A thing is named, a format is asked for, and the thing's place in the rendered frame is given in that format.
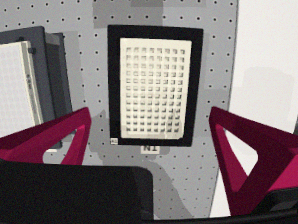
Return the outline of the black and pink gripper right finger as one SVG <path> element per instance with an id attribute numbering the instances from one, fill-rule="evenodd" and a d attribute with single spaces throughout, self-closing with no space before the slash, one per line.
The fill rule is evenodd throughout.
<path id="1" fill-rule="evenodd" d="M 211 108 L 209 126 L 231 216 L 250 214 L 273 190 L 298 187 L 298 135 L 216 106 Z M 248 176 L 223 128 L 257 152 Z"/>

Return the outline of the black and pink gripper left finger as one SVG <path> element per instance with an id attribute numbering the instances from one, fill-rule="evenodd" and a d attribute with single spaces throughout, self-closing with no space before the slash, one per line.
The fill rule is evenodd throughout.
<path id="1" fill-rule="evenodd" d="M 44 163 L 43 154 L 77 129 L 61 164 L 82 165 L 90 127 L 88 107 L 0 138 L 0 158 L 5 161 Z"/>

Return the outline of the cream well plate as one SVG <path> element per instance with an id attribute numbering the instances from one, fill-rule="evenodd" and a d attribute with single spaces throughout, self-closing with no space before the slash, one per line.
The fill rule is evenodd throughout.
<path id="1" fill-rule="evenodd" d="M 182 138 L 190 53 L 191 41 L 121 39 L 121 138 Z"/>

